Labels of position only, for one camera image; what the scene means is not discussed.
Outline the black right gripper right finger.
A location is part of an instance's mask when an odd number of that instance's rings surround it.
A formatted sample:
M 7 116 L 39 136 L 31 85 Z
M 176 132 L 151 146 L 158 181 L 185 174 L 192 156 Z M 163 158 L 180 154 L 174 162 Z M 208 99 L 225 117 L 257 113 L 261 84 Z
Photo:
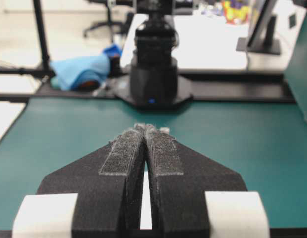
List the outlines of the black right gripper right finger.
M 152 125 L 144 131 L 152 226 L 164 238 L 267 238 L 259 193 L 242 176 Z

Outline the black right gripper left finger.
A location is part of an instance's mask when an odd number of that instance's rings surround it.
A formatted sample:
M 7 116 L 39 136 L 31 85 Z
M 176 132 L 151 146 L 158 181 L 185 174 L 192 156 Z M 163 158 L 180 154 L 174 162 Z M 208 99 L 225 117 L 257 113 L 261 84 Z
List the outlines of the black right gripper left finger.
M 24 197 L 14 238 L 117 238 L 140 225 L 145 139 L 135 127 L 46 175 Z

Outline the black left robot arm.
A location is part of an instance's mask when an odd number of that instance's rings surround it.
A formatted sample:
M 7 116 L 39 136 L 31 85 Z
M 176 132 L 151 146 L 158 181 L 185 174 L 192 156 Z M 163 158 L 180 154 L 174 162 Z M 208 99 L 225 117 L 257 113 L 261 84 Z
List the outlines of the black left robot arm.
M 141 109 L 169 109 L 192 98 L 191 82 L 178 75 L 171 53 L 178 33 L 166 20 L 175 9 L 173 0 L 138 0 L 136 12 L 147 14 L 135 31 L 129 75 L 118 79 L 116 97 Z

